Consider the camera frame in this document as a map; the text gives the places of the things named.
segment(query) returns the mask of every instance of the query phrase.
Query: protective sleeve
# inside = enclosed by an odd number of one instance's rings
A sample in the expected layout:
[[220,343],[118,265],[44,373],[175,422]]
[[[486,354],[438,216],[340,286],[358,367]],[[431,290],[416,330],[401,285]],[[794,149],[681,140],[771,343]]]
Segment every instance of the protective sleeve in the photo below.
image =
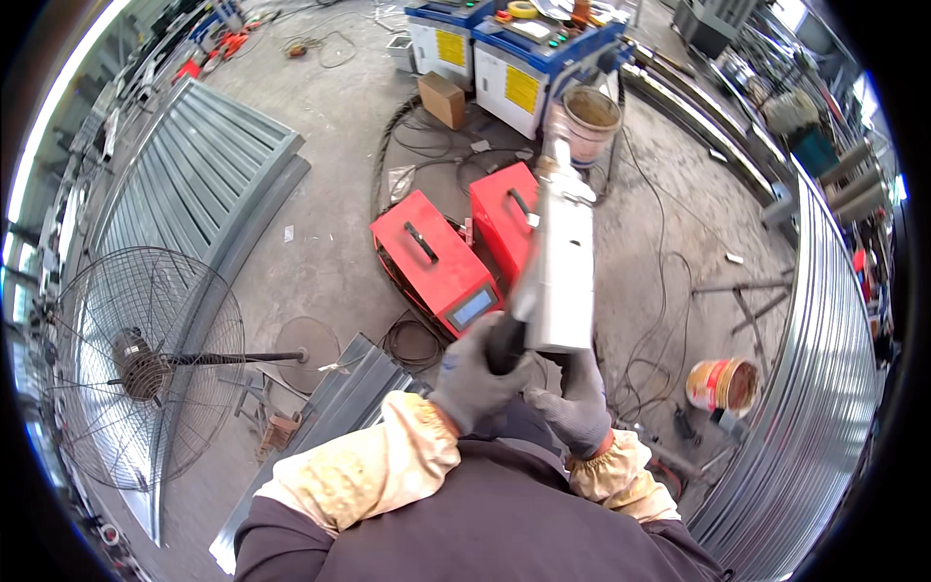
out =
[[275,463],[256,492],[309,517],[336,538],[357,521],[434,494],[459,465],[456,437],[431,402],[392,391],[384,422]]
[[681,520],[666,485],[645,469],[650,455],[637,433],[614,430],[614,443],[606,452],[587,461],[572,460],[569,485],[580,497],[640,523]]

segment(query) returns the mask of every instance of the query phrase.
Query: blue machine top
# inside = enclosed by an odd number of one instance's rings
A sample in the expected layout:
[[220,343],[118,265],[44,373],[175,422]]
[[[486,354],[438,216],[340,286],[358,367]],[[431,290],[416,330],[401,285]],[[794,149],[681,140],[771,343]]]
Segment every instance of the blue machine top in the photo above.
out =
[[494,20],[486,20],[472,30],[472,38],[498,47],[537,71],[555,77],[566,61],[580,61],[585,56],[613,42],[627,28],[627,23],[613,20],[600,28],[589,28],[557,47],[539,45],[533,40],[503,28]]
[[447,4],[427,0],[404,7],[404,14],[472,29],[483,18],[494,14],[494,2],[495,0],[476,0],[476,2],[462,0],[459,4]]

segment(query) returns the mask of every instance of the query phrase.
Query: wire fan cage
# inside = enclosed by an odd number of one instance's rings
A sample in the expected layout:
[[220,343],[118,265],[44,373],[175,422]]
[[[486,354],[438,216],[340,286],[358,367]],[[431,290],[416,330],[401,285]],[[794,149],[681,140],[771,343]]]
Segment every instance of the wire fan cage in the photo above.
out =
[[61,449],[92,479],[149,491],[214,441],[235,394],[220,375],[237,381],[246,359],[239,305],[208,266],[118,250],[68,285],[54,324]]

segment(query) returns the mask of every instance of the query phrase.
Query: work glove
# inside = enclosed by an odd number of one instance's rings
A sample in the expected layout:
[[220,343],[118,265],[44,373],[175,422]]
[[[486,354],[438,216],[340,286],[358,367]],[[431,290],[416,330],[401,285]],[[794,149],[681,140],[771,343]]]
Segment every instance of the work glove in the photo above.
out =
[[489,372],[484,348],[504,312],[487,313],[446,350],[436,389],[427,396],[467,435],[487,414],[496,413],[530,382],[532,361],[521,359],[504,376]]
[[540,411],[575,458],[591,458],[611,430],[595,354],[588,349],[553,359],[562,367],[562,397],[528,386],[523,391],[524,402]]

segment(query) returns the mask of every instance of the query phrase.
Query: roll of tape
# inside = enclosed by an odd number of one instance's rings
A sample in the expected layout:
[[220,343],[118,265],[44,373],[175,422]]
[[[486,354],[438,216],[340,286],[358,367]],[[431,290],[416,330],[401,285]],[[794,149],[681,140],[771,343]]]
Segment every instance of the roll of tape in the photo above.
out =
[[507,3],[507,12],[516,19],[535,19],[539,12],[530,2],[517,0],[516,2]]

